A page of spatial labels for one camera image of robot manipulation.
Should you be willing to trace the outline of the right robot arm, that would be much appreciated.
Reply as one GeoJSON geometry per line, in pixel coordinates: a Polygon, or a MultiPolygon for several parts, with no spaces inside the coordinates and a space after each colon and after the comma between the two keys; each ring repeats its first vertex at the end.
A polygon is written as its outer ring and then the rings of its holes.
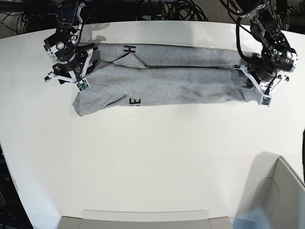
{"type": "Polygon", "coordinates": [[[56,79],[60,84],[72,83],[79,91],[90,86],[86,76],[94,69],[92,55],[98,47],[94,43],[79,45],[84,27],[81,11],[85,7],[84,1],[62,2],[59,12],[56,13],[56,32],[44,40],[44,49],[54,62],[52,71],[44,81],[56,79]]]}

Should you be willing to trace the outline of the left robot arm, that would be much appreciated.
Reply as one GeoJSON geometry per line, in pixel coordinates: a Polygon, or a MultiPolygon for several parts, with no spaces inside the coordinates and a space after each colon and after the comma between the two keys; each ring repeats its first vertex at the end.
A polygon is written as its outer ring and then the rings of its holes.
{"type": "Polygon", "coordinates": [[[297,53],[291,48],[285,35],[281,32],[274,16],[267,5],[267,0],[231,0],[220,1],[229,15],[236,19],[236,45],[240,57],[250,64],[250,70],[256,72],[255,79],[269,82],[265,94],[269,94],[278,72],[293,72],[297,64],[297,53]],[[240,46],[240,28],[243,18],[249,17],[249,33],[262,44],[261,57],[246,57],[240,46]]]}

